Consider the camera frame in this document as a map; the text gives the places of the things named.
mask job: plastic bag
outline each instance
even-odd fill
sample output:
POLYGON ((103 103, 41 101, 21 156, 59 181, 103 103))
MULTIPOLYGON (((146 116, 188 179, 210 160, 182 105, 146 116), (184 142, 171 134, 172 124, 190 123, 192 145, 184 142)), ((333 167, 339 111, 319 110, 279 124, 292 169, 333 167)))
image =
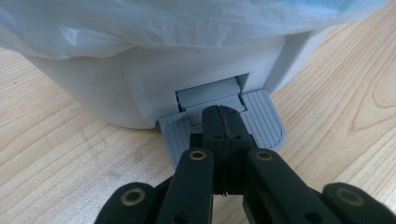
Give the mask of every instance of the plastic bag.
POLYGON ((136 46, 206 50, 357 21, 386 0, 35 0, 0 3, 0 47, 51 59, 136 46))

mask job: wood grain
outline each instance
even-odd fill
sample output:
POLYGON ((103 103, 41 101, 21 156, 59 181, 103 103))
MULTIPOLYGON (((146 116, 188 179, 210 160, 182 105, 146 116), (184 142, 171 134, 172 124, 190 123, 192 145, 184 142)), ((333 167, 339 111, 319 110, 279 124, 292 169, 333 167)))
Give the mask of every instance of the wood grain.
MULTIPOLYGON (((342 181, 396 212, 396 3, 334 28, 273 100, 278 151, 311 187, 342 181)), ((111 193, 172 175, 159 129, 108 124, 21 55, 0 49, 0 223, 93 223, 111 193)), ((215 197, 214 223, 248 223, 215 197)))

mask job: foot pedal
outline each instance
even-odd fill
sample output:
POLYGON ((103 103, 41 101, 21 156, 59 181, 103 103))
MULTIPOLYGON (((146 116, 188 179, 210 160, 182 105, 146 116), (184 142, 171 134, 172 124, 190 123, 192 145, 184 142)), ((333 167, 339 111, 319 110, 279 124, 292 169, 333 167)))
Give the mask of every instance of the foot pedal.
MULTIPOLYGON (((272 150, 280 148, 285 142, 286 132, 268 93, 254 91, 241 97, 246 110, 240 115, 258 147, 272 150)), ((162 118, 160 125, 170 162, 176 168, 181 154, 190 147, 191 133, 198 133, 200 129, 191 127, 188 112, 162 118)))

